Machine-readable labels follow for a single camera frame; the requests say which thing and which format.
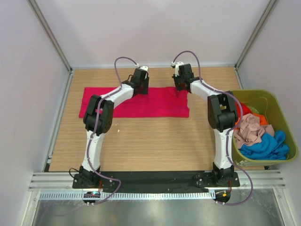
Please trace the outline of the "magenta red t shirt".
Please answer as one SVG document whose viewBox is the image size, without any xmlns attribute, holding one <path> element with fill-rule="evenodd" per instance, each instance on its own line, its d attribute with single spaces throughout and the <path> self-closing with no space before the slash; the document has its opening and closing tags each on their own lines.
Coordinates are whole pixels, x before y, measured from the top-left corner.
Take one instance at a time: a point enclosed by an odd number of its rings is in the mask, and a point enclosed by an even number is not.
<svg viewBox="0 0 301 226">
<path fill-rule="evenodd" d="M 148 94 L 139 94 L 115 107 L 114 118 L 188 118 L 187 91 L 174 87 L 149 88 Z"/>
</svg>

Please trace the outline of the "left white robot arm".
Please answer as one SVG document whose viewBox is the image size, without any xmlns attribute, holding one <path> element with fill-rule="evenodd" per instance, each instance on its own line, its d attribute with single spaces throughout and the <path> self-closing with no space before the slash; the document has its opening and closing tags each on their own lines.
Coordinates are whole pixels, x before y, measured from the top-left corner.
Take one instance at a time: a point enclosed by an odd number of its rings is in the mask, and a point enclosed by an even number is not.
<svg viewBox="0 0 301 226">
<path fill-rule="evenodd" d="M 100 155 L 104 137 L 112 125 L 114 108 L 138 94 L 147 94 L 148 74 L 132 76 L 113 91 L 92 95 L 83 119 L 87 131 L 85 157 L 73 179 L 73 188 L 95 188 L 100 176 Z"/>
</svg>

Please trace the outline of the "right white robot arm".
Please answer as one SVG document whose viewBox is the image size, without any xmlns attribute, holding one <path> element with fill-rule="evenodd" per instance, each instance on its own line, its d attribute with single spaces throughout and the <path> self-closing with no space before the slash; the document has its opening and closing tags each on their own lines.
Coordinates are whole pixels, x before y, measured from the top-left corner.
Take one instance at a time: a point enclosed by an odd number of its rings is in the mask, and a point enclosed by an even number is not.
<svg viewBox="0 0 301 226">
<path fill-rule="evenodd" d="M 172 76 L 177 91 L 185 90 L 207 101 L 207 118 L 214 130 L 215 158 L 212 170 L 212 182 L 216 186 L 226 186 L 234 177 L 231 157 L 231 139 L 238 113 L 232 92 L 224 92 L 208 85 L 193 75 Z"/>
</svg>

